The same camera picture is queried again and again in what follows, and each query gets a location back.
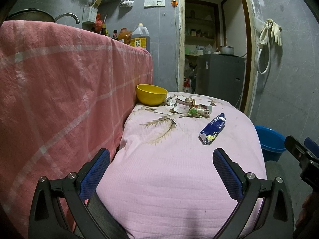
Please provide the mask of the blue snack wrapper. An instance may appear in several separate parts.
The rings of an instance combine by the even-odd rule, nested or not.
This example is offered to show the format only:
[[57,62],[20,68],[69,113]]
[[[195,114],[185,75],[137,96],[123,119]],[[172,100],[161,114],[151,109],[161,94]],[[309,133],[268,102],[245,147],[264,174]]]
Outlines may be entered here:
[[220,113],[209,122],[199,133],[199,139],[204,145],[210,145],[217,138],[226,124],[224,113]]

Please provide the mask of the green snack wrapper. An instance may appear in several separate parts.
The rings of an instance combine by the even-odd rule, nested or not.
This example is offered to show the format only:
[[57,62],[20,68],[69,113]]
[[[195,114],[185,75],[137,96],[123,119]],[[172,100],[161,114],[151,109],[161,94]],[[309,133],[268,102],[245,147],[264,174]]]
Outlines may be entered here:
[[212,106],[210,105],[195,105],[191,107],[186,113],[187,117],[192,118],[209,118],[212,111]]

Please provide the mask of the white red food packet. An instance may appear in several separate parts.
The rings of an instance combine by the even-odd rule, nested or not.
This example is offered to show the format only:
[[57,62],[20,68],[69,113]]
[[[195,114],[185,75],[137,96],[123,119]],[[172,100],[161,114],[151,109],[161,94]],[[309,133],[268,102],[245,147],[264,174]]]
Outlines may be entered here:
[[187,115],[189,110],[195,106],[195,102],[196,100],[192,98],[176,98],[175,105],[170,112]]

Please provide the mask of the blue plastic basin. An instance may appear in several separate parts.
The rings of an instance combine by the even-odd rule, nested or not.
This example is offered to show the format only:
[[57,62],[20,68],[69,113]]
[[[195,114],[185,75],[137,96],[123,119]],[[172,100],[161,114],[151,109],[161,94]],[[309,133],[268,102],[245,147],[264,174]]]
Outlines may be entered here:
[[279,161],[286,151],[285,137],[279,132],[264,126],[255,125],[255,129],[261,144],[264,161]]

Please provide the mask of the pink floral table cloth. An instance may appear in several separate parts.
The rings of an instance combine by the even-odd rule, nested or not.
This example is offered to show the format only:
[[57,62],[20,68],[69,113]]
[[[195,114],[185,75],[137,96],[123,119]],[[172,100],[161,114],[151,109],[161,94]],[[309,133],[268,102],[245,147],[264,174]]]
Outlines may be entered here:
[[130,238],[215,236],[237,204],[213,165],[217,148],[244,171],[267,177],[250,119],[227,101],[194,99],[211,106],[210,118],[225,115],[225,126],[210,145],[199,137],[210,118],[183,117],[169,106],[138,104],[125,122],[119,151],[96,192]]

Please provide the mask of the pink checked cloth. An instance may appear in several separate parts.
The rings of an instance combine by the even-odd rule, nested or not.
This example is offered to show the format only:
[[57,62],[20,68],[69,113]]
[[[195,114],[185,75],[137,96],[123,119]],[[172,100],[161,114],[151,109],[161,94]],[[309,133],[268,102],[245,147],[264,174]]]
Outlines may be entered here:
[[76,27],[1,26],[1,206],[28,235],[39,177],[64,178],[100,148],[114,154],[136,86],[153,82],[145,49]]

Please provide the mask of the small silver foil wrapper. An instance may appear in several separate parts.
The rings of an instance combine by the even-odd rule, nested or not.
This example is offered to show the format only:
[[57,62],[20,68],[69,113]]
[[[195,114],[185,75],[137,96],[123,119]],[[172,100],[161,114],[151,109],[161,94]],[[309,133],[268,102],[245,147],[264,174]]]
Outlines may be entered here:
[[176,98],[174,98],[174,97],[167,97],[167,99],[166,99],[166,104],[167,104],[168,106],[174,106],[175,103],[176,103]]

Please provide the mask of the grey refrigerator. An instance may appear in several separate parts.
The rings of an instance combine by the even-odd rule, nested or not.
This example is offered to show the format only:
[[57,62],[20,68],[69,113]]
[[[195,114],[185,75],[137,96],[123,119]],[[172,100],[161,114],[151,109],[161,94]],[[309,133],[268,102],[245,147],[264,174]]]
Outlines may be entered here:
[[238,56],[206,54],[197,58],[195,93],[225,100],[239,108],[245,62]]

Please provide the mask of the yellow plastic bowl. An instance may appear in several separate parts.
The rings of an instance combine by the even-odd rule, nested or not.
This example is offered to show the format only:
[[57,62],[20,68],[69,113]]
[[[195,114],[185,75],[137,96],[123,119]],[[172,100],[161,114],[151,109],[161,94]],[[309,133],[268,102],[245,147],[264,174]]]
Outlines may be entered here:
[[150,85],[139,84],[136,86],[136,96],[140,103],[147,106],[158,106],[166,99],[168,91],[165,88]]

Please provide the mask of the white rubber gloves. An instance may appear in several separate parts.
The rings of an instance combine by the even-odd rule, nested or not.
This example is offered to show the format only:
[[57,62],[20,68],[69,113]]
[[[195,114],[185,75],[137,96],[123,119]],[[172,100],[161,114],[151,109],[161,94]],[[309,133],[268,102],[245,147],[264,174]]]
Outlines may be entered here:
[[261,30],[259,37],[259,47],[262,48],[269,43],[268,39],[273,38],[278,46],[282,46],[282,28],[275,23],[271,18],[268,18]]

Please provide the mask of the metal pot on fridge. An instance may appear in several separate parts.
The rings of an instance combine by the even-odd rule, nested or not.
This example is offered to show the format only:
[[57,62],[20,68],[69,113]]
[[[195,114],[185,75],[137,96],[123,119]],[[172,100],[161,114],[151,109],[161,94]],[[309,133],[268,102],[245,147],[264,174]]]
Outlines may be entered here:
[[232,46],[221,46],[220,47],[221,55],[234,55],[234,48]]

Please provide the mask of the dark sauce bottle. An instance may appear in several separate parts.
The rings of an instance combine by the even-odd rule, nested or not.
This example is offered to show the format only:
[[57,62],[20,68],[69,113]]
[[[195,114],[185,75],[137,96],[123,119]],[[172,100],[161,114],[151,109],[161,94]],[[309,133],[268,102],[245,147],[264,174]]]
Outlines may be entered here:
[[114,40],[118,40],[118,31],[117,30],[114,30],[112,38]]

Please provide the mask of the orange sauce jar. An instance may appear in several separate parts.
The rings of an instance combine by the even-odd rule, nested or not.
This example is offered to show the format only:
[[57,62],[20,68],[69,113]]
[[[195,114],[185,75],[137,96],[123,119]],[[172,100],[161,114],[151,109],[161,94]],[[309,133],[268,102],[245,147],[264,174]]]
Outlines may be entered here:
[[130,45],[132,31],[127,28],[121,28],[118,34],[118,41],[127,45]]

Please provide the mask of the cooking oil jug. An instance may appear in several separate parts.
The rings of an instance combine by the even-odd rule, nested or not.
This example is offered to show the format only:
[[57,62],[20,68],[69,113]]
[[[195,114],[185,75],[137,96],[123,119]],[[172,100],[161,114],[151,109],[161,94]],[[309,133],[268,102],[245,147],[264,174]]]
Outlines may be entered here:
[[150,52],[149,31],[142,23],[140,23],[138,27],[132,32],[130,45],[136,48],[143,48]]

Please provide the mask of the white utensil holder box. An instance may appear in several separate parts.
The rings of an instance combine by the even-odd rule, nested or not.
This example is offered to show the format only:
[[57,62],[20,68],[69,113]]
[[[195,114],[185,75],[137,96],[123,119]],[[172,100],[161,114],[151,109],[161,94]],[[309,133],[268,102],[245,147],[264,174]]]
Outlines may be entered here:
[[83,24],[94,24],[98,10],[92,6],[85,6],[82,14]]

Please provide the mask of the large metal pot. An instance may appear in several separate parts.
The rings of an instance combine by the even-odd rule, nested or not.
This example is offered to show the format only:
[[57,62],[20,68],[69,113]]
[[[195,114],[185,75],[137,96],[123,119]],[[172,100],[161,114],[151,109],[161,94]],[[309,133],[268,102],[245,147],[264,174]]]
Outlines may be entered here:
[[40,9],[24,9],[7,16],[7,21],[14,20],[55,22],[53,16]]

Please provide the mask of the white wall switch plate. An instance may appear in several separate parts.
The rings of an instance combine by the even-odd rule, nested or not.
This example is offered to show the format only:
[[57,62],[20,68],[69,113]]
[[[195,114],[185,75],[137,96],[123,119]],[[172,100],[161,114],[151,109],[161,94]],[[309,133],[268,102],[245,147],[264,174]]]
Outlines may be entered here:
[[145,8],[165,7],[165,0],[144,0]]

